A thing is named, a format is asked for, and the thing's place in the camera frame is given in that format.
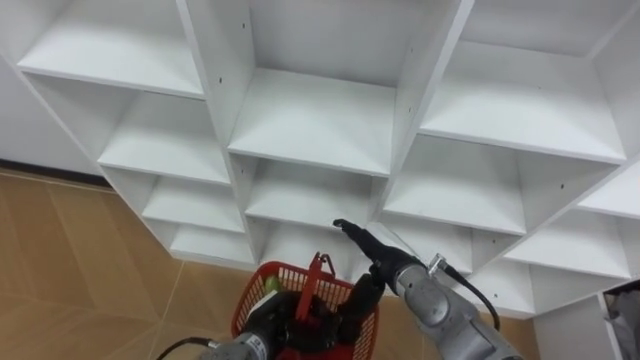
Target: white cabinet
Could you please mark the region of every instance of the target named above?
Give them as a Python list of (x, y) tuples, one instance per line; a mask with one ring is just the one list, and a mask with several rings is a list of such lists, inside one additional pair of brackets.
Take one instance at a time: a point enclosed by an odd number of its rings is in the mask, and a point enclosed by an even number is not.
[(638, 7), (7, 0), (0, 48), (175, 257), (355, 280), (377, 221), (527, 318), (640, 274)]

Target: basket handle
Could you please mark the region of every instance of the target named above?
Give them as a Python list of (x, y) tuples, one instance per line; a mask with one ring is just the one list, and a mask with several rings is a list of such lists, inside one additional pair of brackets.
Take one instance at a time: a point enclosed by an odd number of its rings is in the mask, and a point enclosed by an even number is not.
[(322, 275), (322, 264), (324, 263), (327, 263), (329, 265), (331, 276), (334, 278), (336, 276), (336, 271), (333, 268), (331, 257), (329, 257), (329, 255), (327, 254), (320, 255), (320, 252), (316, 252), (313, 260), (311, 260), (311, 264), (309, 264), (309, 275), (307, 276), (307, 281), (302, 288), (302, 295), (300, 296), (300, 302), (298, 303), (298, 308), (296, 309), (296, 320), (298, 321), (305, 321), (307, 319), (309, 308), (311, 307), (313, 292), (316, 288), (318, 280), (320, 279), (320, 275)]

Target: shelf board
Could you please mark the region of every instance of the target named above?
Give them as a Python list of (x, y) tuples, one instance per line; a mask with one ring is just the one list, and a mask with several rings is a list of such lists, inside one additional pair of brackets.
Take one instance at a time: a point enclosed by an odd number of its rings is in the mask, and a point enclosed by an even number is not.
[(141, 93), (98, 162), (127, 170), (229, 184), (207, 107), (200, 100)]
[(162, 177), (142, 216), (220, 230), (244, 232), (231, 188)]
[(579, 209), (640, 219), (640, 162), (581, 201)]
[(587, 160), (625, 161), (595, 69), (587, 59), (564, 55), (458, 43), (420, 131)]
[(509, 251), (507, 259), (615, 278), (630, 278), (616, 219), (571, 211)]
[(395, 89), (257, 69), (232, 152), (388, 176)]
[(306, 269), (318, 251), (331, 256), (336, 277), (350, 278), (356, 246), (340, 232), (312, 226), (272, 222), (260, 263), (280, 261)]
[(203, 99), (175, 3), (77, 0), (18, 63), (24, 71)]
[(515, 151), (418, 136), (384, 210), (522, 235), (526, 227)]
[(223, 266), (240, 263), (255, 268), (249, 240), (240, 234), (182, 225), (173, 239), (170, 251), (199, 262)]
[(381, 222), (398, 235), (423, 263), (429, 264), (440, 253), (460, 273), (470, 274), (473, 271), (471, 229), (386, 214)]
[(332, 229), (339, 218), (366, 222), (370, 178), (270, 160), (258, 166), (247, 215)]
[[(496, 308), (501, 316), (527, 319), (536, 314), (529, 266), (511, 261), (498, 261), (467, 278)], [(478, 308), (486, 308), (469, 290), (456, 285), (458, 294)]]

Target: red basket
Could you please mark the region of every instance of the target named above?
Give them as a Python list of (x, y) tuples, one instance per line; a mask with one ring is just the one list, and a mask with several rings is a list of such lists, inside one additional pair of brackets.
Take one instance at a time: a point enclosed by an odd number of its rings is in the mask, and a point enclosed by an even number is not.
[[(331, 273), (322, 271), (322, 265), (327, 263)], [(336, 279), (335, 271), (329, 255), (316, 253), (311, 261), (309, 269), (302, 269), (281, 262), (266, 263), (253, 274), (249, 284), (238, 303), (233, 320), (231, 321), (231, 333), (238, 336), (244, 327), (251, 308), (266, 296), (265, 280), (270, 276), (277, 276), (284, 290), (301, 291), (302, 296), (296, 318), (304, 320), (309, 310), (311, 298), (315, 294), (324, 300), (327, 306), (336, 311), (338, 305), (345, 302), (353, 288), (352, 284)], [(373, 354), (378, 331), (378, 307), (362, 325), (362, 332), (354, 346), (336, 345), (331, 350), (322, 354), (299, 354), (287, 349), (281, 354), (279, 360), (369, 360)]]

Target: cable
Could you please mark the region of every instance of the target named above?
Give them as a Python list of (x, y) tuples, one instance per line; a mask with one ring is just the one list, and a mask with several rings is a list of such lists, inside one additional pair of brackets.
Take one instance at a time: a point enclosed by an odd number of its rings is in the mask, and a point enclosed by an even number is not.
[(459, 282), (460, 285), (469, 289), (469, 291), (471, 291), (475, 296), (478, 297), (478, 299), (480, 299), (480, 301), (482, 301), (482, 303), (487, 307), (487, 309), (489, 309), (489, 312), (491, 313), (491, 317), (493, 318), (493, 327), (497, 331), (500, 331), (500, 317), (498, 316), (496, 309), (493, 307), (493, 305), (491, 305), (491, 302), (489, 302), (489, 299), (487, 299), (475, 286), (471, 285), (471, 283), (467, 281), (467, 279), (465, 279), (464, 276), (462, 276), (453, 266), (447, 264), (444, 266), (443, 270), (445, 274), (449, 275), (453, 280)]
[(179, 348), (182, 345), (187, 345), (187, 344), (195, 344), (195, 345), (202, 345), (204, 347), (209, 347), (209, 344), (213, 342), (213, 340), (211, 339), (207, 339), (207, 338), (201, 338), (201, 337), (188, 337), (188, 338), (184, 338), (180, 341), (177, 341), (176, 343), (174, 343), (173, 345), (169, 346), (168, 348), (166, 348), (162, 354), (160, 354), (160, 356), (158, 356), (158, 358), (156, 360), (162, 360), (164, 359), (167, 355), (169, 355), (173, 350)]

